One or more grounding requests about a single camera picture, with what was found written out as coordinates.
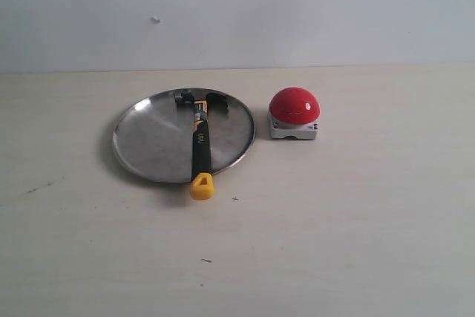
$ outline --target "metal plate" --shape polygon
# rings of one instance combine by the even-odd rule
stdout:
[[[116,128],[112,146],[120,164],[155,182],[189,182],[191,139],[194,128],[192,105],[177,107],[174,94],[182,88],[155,94],[128,109]],[[255,138],[251,111],[228,97],[228,110],[209,105],[212,174],[239,161]]]

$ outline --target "hammer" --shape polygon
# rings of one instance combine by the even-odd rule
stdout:
[[[190,194],[195,200],[208,200],[214,194],[211,176],[208,104],[219,103],[227,109],[227,98],[214,91],[193,88],[175,93],[175,102],[177,105],[191,104],[194,107]]]

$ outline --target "black rubber grip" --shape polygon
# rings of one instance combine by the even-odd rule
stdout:
[[[202,172],[211,174],[208,120],[204,119],[195,125],[196,130],[193,133],[193,152],[191,155],[191,181]]]

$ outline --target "hammer head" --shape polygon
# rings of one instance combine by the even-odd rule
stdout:
[[[177,105],[193,104],[197,100],[205,100],[209,105],[218,104],[220,107],[228,108],[227,97],[218,92],[200,88],[175,92],[175,102]]]

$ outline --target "yellow handle end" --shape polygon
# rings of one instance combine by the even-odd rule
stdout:
[[[214,194],[213,177],[207,172],[198,174],[191,182],[190,194],[195,200],[208,200]]]

